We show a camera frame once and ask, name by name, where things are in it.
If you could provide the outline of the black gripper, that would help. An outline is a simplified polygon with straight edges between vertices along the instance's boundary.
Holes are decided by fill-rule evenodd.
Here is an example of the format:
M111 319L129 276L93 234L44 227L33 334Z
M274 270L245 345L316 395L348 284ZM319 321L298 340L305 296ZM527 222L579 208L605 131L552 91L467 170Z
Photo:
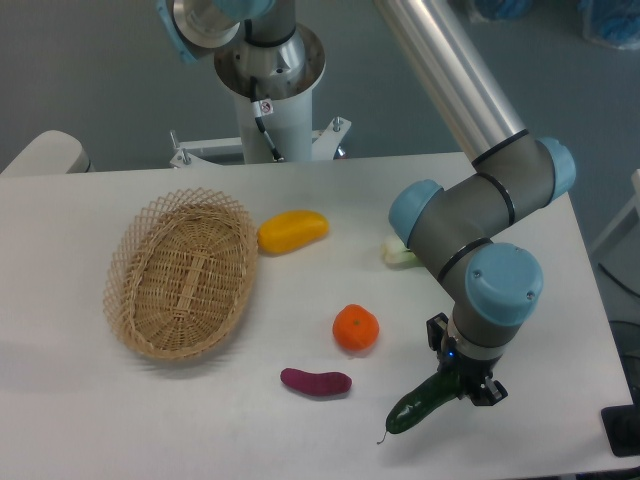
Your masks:
M468 397L475 406L494 406L507 397L507 390L493 380L493 360L477 360L458 349L447 334L448 317L440 312L426 322L429 348L437 353L438 371L450 374L458 397Z

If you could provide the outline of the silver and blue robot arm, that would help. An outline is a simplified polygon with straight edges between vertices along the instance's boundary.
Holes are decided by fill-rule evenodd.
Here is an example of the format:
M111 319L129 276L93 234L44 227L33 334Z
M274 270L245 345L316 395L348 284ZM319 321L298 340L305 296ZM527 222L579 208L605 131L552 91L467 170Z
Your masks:
M439 368L477 405L507 395L493 367L542 289L535 258L495 236L562 196L576 176L570 152L532 137L454 13L444 1L381 1L385 22L474 174L444 189L432 181L406 188L389 221L454 302L427 324ZM248 163L308 161L308 94L325 60L316 36L296 19L292 1L160 1L157 13L180 58L212 56L220 81L239 97Z

